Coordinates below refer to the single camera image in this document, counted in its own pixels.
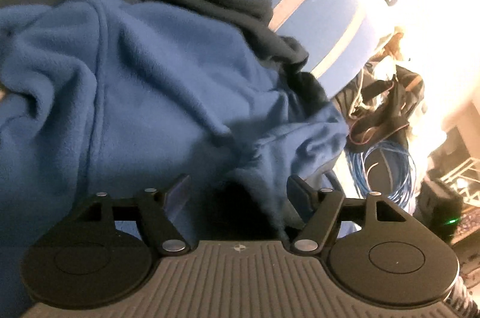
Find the black box with green led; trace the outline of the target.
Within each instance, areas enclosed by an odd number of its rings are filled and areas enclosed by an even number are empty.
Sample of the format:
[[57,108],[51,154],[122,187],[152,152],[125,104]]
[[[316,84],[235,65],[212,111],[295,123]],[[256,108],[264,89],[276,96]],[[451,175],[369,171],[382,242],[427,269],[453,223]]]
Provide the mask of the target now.
[[461,221],[463,198],[443,181],[423,180],[413,217],[447,244]]

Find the blue navy fleece jacket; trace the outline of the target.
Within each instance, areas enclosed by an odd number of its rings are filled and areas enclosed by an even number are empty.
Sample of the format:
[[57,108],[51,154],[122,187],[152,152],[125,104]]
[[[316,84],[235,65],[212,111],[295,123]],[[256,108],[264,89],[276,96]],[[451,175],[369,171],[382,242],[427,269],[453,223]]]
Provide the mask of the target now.
[[92,194],[165,190],[188,242],[302,225],[287,179],[347,125],[268,0],[1,0],[1,315],[30,307],[26,249]]

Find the black bag with red piping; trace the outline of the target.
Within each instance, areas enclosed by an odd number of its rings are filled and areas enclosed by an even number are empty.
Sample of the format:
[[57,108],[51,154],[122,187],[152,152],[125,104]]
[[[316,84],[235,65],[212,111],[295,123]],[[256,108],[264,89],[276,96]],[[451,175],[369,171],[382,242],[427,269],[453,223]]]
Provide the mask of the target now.
[[424,99],[424,80],[399,65],[391,79],[375,79],[372,67],[367,64],[333,97],[349,126],[346,149],[363,153],[391,141],[407,150],[409,118]]

